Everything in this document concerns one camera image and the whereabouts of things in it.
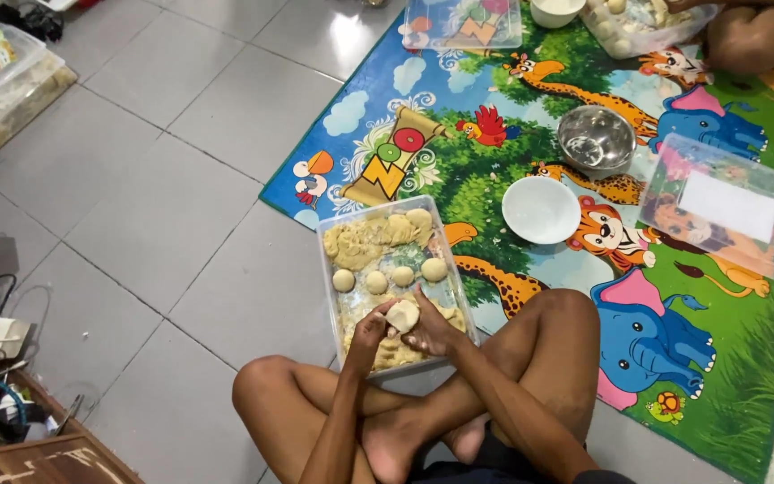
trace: shorts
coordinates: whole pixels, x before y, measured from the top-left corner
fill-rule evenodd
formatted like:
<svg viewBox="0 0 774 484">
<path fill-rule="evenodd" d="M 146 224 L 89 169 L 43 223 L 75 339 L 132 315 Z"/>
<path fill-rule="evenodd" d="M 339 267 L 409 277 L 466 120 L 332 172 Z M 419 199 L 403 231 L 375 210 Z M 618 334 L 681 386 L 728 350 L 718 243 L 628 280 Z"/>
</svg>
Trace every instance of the shorts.
<svg viewBox="0 0 774 484">
<path fill-rule="evenodd" d="M 542 475 L 518 449 L 506 446 L 492 434 L 491 420 L 486 422 L 485 436 L 480 451 L 472 464 L 461 462 L 435 462 L 429 467 L 412 469 L 408 484 L 478 484 L 479 469 L 489 469 L 486 476 L 496 477 L 497 482 L 532 482 L 533 484 L 555 484 Z"/>
</svg>

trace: cartoon elephant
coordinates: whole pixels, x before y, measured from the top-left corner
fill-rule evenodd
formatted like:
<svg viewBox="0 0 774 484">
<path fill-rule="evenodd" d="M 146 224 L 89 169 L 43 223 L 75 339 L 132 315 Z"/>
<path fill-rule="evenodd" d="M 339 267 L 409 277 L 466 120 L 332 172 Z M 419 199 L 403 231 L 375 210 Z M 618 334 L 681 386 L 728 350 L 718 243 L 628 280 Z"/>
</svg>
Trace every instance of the cartoon elephant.
<svg viewBox="0 0 774 484">
<path fill-rule="evenodd" d="M 599 368 L 615 389 L 637 393 L 661 380 L 676 383 L 693 399 L 700 396 L 704 377 L 689 363 L 707 372 L 712 369 L 712 336 L 670 307 L 678 298 L 695 311 L 706 309 L 704 305 L 688 294 L 661 301 L 659 290 L 640 268 L 594 286 L 590 297 L 601 321 Z M 602 390 L 599 387 L 599 397 L 607 402 Z M 622 400 L 622 395 L 615 398 Z"/>
<path fill-rule="evenodd" d="M 656 137 L 648 142 L 653 153 L 659 152 L 661 142 L 671 133 L 696 139 L 753 161 L 759 161 L 760 152 L 766 150 L 769 141 L 763 127 L 730 112 L 735 104 L 753 111 L 754 108 L 748 104 L 728 103 L 722 107 L 714 95 L 706 92 L 703 85 L 668 97 L 662 104 L 666 111 L 659 117 Z"/>
</svg>

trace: stainless steel bowl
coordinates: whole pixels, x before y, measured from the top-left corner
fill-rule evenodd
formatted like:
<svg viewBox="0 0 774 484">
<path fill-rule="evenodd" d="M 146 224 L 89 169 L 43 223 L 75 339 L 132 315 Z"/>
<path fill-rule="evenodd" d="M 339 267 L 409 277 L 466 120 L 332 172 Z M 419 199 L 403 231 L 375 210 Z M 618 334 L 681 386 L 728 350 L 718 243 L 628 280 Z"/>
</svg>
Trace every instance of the stainless steel bowl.
<svg viewBox="0 0 774 484">
<path fill-rule="evenodd" d="M 563 157 L 578 168 L 613 170 L 632 160 L 635 130 L 614 111 L 602 106 L 579 106 L 557 125 Z"/>
</svg>

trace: hand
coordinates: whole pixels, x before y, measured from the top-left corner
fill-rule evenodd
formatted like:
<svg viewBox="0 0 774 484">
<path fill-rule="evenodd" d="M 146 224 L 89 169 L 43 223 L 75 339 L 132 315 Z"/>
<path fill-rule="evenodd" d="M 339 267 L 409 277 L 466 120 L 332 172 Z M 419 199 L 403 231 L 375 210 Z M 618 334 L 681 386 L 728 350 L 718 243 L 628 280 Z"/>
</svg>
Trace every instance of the hand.
<svg viewBox="0 0 774 484">
<path fill-rule="evenodd" d="M 434 357 L 443 357 L 462 332 L 453 327 L 423 293 L 420 283 L 414 288 L 414 299 L 420 306 L 420 320 L 402 336 L 405 345 Z"/>
<path fill-rule="evenodd" d="M 387 336 L 388 325 L 384 314 L 387 314 L 387 310 L 399 301 L 401 300 L 396 297 L 375 307 L 354 326 L 354 336 L 348 347 L 345 364 L 342 365 L 343 373 L 351 371 L 360 378 L 366 378 L 369 375 L 372 364 L 375 363 L 378 344 Z"/>
</svg>

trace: white bowl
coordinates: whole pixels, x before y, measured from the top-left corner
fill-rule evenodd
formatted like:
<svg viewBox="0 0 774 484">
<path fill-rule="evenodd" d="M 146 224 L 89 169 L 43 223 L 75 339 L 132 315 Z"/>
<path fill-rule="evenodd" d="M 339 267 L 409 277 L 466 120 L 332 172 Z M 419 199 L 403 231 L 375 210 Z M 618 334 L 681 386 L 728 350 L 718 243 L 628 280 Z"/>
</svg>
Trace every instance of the white bowl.
<svg viewBox="0 0 774 484">
<path fill-rule="evenodd" d="M 586 0 L 531 0 L 531 17 L 537 25 L 560 28 L 572 22 Z"/>
<path fill-rule="evenodd" d="M 540 245 L 563 242 L 581 222 L 578 197 L 546 177 L 524 177 L 510 185 L 500 209 L 516 235 Z"/>
</svg>

